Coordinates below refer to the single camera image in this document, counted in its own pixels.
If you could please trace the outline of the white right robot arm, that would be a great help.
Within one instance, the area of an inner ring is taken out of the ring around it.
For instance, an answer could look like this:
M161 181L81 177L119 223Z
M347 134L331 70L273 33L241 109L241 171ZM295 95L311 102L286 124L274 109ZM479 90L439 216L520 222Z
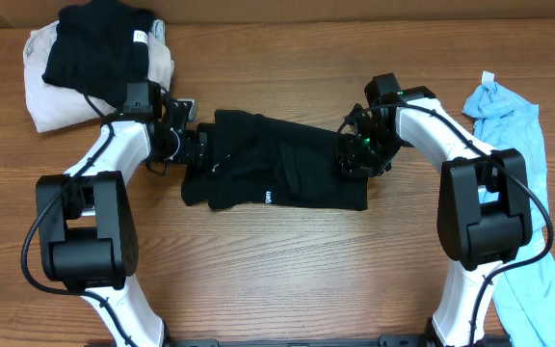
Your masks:
M436 230L449 267L440 304L422 334L386 334L382 346L509 346L486 334L492 274L532 238L525 160L476 139L426 87L403 89L394 74L365 86L366 107L344 119L335 170L348 178L388 172L401 147L414 147L440 176Z

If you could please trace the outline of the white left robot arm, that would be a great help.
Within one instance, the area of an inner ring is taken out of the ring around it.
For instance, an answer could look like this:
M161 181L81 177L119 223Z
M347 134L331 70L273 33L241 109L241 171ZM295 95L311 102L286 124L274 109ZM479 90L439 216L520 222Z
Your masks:
M99 112L100 135L62 174L36 184L37 218L20 254L25 280L41 292L79 297L96 311L115 346L172 346L136 276L138 235L126 185L140 165L203 162L206 135L188 129L193 99L157 82L130 83L124 103Z

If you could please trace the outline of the black t-shirt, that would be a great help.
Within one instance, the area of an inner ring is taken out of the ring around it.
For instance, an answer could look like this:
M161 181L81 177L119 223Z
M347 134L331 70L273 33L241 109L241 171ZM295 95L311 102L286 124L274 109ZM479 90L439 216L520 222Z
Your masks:
M240 110L217 110L214 118L197 127L207 135L208 149L201 166L187 167L181 186L187 205L368 208L367 180L336 169L341 134Z

